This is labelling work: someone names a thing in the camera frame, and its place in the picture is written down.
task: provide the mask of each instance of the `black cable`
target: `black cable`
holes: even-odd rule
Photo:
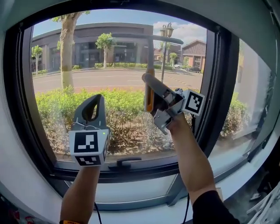
[[[101,221],[101,217],[100,217],[100,213],[99,213],[99,210],[98,210],[97,204],[96,204],[96,203],[94,203],[94,206],[95,206],[95,209],[96,209],[96,211],[97,211],[97,215],[98,215],[99,222],[100,222],[100,224],[102,224],[102,221]]]
[[[195,131],[195,125],[196,125],[196,117],[192,114],[192,133],[194,134]],[[182,222],[182,224],[184,224],[186,222],[187,219],[187,214],[188,214],[188,210],[189,210],[189,194],[187,195],[188,199],[187,199],[187,208],[185,210],[185,217],[184,217],[184,221]]]

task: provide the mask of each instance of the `black sleeve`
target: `black sleeve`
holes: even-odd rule
[[[194,202],[192,210],[193,224],[239,224],[224,206],[217,191],[208,191],[200,195]]]

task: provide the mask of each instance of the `window handle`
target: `window handle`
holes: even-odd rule
[[[142,160],[141,157],[128,157],[124,159],[118,159],[116,163],[108,164],[108,168],[111,170],[126,170],[130,169],[131,163],[129,161],[140,161]]]

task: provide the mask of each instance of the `building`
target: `building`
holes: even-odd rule
[[[60,40],[61,29],[44,33],[32,39],[32,46],[39,45],[43,52],[38,61],[38,69],[56,71],[60,68],[60,50],[57,42]],[[72,64],[82,68],[94,67],[95,63],[104,61],[103,49],[97,49],[95,43],[102,33],[134,33],[153,34],[153,26],[131,23],[93,23],[77,25],[74,31]],[[114,38],[113,46],[107,55],[107,63],[129,62],[147,63],[147,41],[136,38]]]
[[[206,43],[200,40],[195,40],[182,47],[181,61],[184,61],[187,57],[189,59],[188,65],[204,70],[205,54]]]
[[[165,62],[170,62],[170,53],[176,53],[177,54],[177,59],[175,59],[174,64],[180,62],[181,58],[181,45],[175,45],[175,44],[170,44],[170,49],[167,49],[166,51],[166,58]],[[163,55],[163,49],[157,49],[154,48],[154,60],[157,61],[162,61],[162,55]]]

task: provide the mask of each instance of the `white marker cube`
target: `white marker cube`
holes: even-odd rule
[[[80,166],[101,166],[109,148],[109,130],[69,131],[69,148]]]
[[[185,90],[182,93],[185,97],[182,111],[199,116],[204,103],[204,95],[190,89]]]

